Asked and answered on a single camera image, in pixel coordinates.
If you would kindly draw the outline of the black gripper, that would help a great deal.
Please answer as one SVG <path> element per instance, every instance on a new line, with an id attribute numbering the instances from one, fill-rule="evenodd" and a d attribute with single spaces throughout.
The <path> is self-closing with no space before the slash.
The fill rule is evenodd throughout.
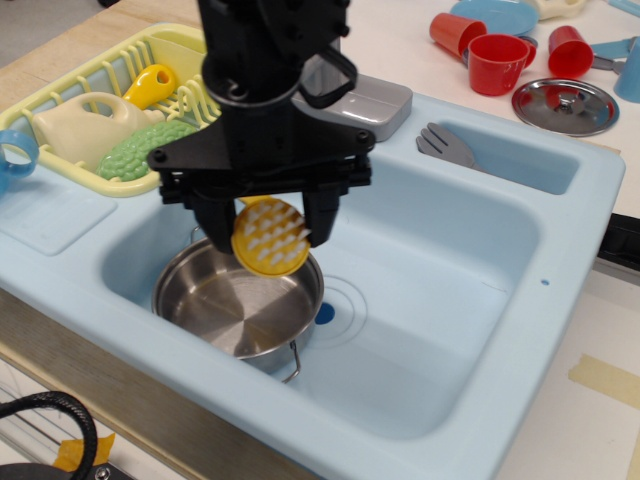
<path id="1" fill-rule="evenodd" d="M 374 134 L 321 120 L 286 102 L 271 110 L 223 108 L 209 126 L 153 150 L 167 203 L 194 211 L 206 236 L 231 254 L 240 197 L 299 193 L 312 248 L 330 238 L 340 198 L 371 182 Z"/>

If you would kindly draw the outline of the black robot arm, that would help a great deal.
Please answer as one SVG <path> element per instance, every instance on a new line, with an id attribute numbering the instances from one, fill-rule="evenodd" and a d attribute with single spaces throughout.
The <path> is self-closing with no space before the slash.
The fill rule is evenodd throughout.
<path id="1" fill-rule="evenodd" d="M 190 209 L 231 251 L 240 197 L 298 192 L 310 243 L 326 242 L 340 199 L 371 182 L 372 132 L 297 108 L 333 105 L 357 82 L 335 47 L 347 35 L 344 1 L 203 1 L 205 87 L 221 109 L 209 126 L 150 152 L 167 204 Z"/>

